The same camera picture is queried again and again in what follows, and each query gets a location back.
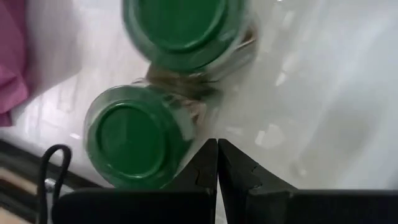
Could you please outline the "wooden table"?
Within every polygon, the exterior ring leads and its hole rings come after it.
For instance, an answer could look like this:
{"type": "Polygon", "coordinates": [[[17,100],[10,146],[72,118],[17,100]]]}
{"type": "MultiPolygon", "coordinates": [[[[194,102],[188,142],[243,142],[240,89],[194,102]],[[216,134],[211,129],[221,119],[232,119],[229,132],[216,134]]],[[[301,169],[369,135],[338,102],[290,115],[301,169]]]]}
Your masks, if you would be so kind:
{"type": "Polygon", "coordinates": [[[0,224],[35,224],[36,185],[0,167],[0,224]]]}

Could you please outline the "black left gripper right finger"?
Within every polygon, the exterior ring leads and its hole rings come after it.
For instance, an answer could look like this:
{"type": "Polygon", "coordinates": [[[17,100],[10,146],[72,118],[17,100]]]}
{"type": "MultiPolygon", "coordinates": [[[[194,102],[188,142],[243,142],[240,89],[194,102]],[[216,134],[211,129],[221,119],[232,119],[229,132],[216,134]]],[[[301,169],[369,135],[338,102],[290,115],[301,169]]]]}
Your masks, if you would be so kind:
{"type": "Polygon", "coordinates": [[[218,149],[228,224],[398,224],[398,190],[297,189],[228,140],[218,149]]]}

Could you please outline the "green-lid spice jar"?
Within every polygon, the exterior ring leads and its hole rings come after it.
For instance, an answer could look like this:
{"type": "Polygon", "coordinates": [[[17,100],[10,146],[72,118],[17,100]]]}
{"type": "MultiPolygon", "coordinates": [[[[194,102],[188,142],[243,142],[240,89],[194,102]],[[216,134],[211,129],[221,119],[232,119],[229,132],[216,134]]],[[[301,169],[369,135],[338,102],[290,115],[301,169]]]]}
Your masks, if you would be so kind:
{"type": "Polygon", "coordinates": [[[204,103],[154,85],[115,86],[90,105],[84,145],[96,171],[124,189],[160,189],[178,174],[204,103]]]}
{"type": "Polygon", "coordinates": [[[152,68],[216,81],[256,51],[251,0],[121,0],[124,27],[152,68]]]}

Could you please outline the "white plastic bin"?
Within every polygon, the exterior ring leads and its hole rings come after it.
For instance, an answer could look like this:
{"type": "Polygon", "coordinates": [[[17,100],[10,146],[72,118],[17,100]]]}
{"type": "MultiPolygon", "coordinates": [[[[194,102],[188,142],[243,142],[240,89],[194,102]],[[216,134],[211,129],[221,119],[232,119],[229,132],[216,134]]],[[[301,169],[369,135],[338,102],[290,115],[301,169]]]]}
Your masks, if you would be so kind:
{"type": "MultiPolygon", "coordinates": [[[[398,189],[398,0],[253,0],[253,63],[228,75],[192,149],[225,138],[298,188],[398,189]]],[[[90,103],[143,77],[120,0],[28,0],[33,95],[11,130],[41,154],[83,149],[90,103]]]]}

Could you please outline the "pink cloth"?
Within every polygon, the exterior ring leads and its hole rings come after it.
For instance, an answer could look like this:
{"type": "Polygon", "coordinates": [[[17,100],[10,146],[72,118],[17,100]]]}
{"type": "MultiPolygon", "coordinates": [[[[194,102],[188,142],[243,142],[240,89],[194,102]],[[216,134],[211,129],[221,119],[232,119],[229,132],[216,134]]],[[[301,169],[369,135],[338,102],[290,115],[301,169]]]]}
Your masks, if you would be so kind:
{"type": "Polygon", "coordinates": [[[29,96],[26,61],[25,0],[0,0],[0,127],[12,125],[11,110],[29,96]]]}

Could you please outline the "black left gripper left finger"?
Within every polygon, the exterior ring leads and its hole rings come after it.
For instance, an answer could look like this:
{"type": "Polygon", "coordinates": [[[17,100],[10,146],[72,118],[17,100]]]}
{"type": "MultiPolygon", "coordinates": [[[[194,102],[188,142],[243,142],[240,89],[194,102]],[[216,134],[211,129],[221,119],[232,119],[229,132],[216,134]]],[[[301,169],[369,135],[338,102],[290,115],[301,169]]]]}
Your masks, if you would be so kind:
{"type": "Polygon", "coordinates": [[[208,139],[159,190],[92,188],[62,196],[53,224],[215,224],[218,143],[208,139]]]}

